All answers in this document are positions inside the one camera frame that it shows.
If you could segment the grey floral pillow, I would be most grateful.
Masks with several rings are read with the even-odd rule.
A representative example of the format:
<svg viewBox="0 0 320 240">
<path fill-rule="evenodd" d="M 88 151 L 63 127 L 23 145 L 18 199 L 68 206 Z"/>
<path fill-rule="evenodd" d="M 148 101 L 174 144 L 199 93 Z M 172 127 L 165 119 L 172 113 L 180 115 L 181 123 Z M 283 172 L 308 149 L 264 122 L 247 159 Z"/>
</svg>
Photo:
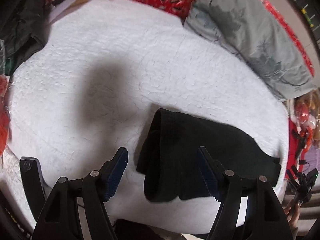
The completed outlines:
<svg viewBox="0 0 320 240">
<path fill-rule="evenodd" d="M 316 89 L 302 43 L 268 0 L 195 0 L 184 26 L 245 62 L 281 101 Z"/>
</svg>

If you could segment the dark green jacket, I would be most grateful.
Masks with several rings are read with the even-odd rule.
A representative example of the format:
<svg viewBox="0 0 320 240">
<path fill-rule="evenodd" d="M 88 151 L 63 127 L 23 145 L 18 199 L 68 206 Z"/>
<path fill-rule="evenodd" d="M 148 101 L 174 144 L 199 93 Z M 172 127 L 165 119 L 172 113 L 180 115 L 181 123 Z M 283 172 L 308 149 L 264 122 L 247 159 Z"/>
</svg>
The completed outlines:
<svg viewBox="0 0 320 240">
<path fill-rule="evenodd" d="M 15 70 L 48 41 L 47 0 L 1 0 L 1 40 L 4 74 Z"/>
</svg>

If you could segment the black pants with yellow patch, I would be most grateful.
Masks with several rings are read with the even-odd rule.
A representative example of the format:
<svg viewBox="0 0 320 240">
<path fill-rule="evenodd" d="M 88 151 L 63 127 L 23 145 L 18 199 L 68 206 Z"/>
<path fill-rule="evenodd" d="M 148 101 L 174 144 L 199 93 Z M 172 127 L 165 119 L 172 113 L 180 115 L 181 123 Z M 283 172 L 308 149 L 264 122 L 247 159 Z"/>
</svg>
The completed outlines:
<svg viewBox="0 0 320 240">
<path fill-rule="evenodd" d="M 267 155 L 244 131 L 227 124 L 160 108 L 142 146 L 137 171 L 144 174 L 144 194 L 153 203 L 175 198 L 218 197 L 213 172 L 202 150 L 246 180 L 265 176 L 276 186 L 280 159 Z"/>
</svg>

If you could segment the plastic bag with orange cloth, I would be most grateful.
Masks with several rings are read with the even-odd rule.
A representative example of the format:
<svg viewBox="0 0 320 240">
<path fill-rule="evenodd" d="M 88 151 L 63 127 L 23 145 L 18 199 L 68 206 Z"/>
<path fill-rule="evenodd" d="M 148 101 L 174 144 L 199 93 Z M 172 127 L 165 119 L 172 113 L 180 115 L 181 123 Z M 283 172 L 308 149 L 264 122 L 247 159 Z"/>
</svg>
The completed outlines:
<svg viewBox="0 0 320 240">
<path fill-rule="evenodd" d="M 7 139 L 9 134 L 10 118 L 7 108 L 5 106 L 5 94 L 8 88 L 9 78 L 5 75 L 1 75 L 0 93 L 1 93 L 1 114 L 0 114 L 0 154 L 2 155 L 7 145 Z"/>
</svg>

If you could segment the bag of toys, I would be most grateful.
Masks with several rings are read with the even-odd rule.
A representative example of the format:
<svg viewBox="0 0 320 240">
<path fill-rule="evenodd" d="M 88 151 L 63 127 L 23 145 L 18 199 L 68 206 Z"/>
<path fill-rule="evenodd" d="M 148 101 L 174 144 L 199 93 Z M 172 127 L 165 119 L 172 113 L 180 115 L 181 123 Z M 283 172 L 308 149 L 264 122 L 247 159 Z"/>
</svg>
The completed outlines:
<svg viewBox="0 0 320 240">
<path fill-rule="evenodd" d="M 300 172 L 319 169 L 319 89 L 287 101 L 289 157 L 287 168 Z"/>
</svg>

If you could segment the white quilted bed cover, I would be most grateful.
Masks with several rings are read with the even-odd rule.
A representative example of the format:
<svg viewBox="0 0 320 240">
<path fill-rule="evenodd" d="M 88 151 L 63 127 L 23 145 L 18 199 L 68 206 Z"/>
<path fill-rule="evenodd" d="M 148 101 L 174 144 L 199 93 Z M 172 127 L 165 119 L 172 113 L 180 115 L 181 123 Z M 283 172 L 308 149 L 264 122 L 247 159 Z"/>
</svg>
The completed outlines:
<svg viewBox="0 0 320 240">
<path fill-rule="evenodd" d="M 287 112 L 237 57 L 184 29 L 181 20 L 129 0 L 90 0 L 50 27 L 46 46 L 21 64 L 9 87 L 11 138 L 1 189 L 29 228 L 35 220 L 21 157 L 40 161 L 45 182 L 82 178 L 121 146 L 129 163 L 108 214 L 178 233 L 207 233 L 214 198 L 148 202 L 136 161 L 159 108 L 235 126 L 286 166 Z"/>
</svg>

